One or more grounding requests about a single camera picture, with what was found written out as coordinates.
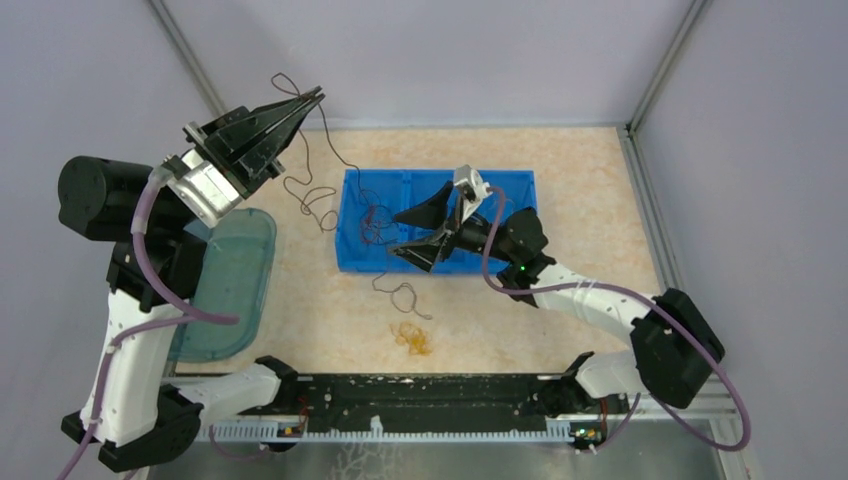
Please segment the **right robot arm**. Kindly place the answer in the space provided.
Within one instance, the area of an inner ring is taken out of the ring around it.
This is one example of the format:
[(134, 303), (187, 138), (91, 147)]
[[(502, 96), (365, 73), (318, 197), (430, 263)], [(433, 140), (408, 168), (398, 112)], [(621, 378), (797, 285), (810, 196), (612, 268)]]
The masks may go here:
[(584, 353), (563, 374), (563, 398), (572, 410), (588, 412), (613, 394), (647, 393), (671, 407), (691, 405), (725, 350), (687, 293), (669, 288), (646, 297), (582, 276), (544, 253), (548, 239), (534, 208), (489, 221), (469, 204), (467, 187), (450, 208), (455, 189), (445, 183), (394, 215), (395, 222), (428, 234), (391, 247), (392, 255), (430, 272), (456, 250), (488, 254), (506, 265), (492, 280), (498, 291), (627, 342), (624, 351)]

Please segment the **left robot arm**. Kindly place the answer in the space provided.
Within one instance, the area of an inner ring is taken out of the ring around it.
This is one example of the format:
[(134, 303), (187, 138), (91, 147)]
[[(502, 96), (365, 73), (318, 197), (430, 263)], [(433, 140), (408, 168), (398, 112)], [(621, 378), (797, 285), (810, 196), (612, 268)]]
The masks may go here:
[(61, 428), (80, 450), (98, 443), (99, 461), (112, 472), (132, 478), (173, 461), (200, 432), (248, 410), (304, 414), (297, 372), (271, 356), (192, 387), (167, 384), (163, 373), (179, 326), (238, 323), (192, 304), (207, 246), (188, 225), (217, 226), (281, 175), (280, 154), (323, 97), (314, 87), (204, 125), (189, 123), (188, 150), (158, 166), (91, 156), (63, 166), (60, 222), (88, 240), (112, 243), (113, 251), (95, 381)]

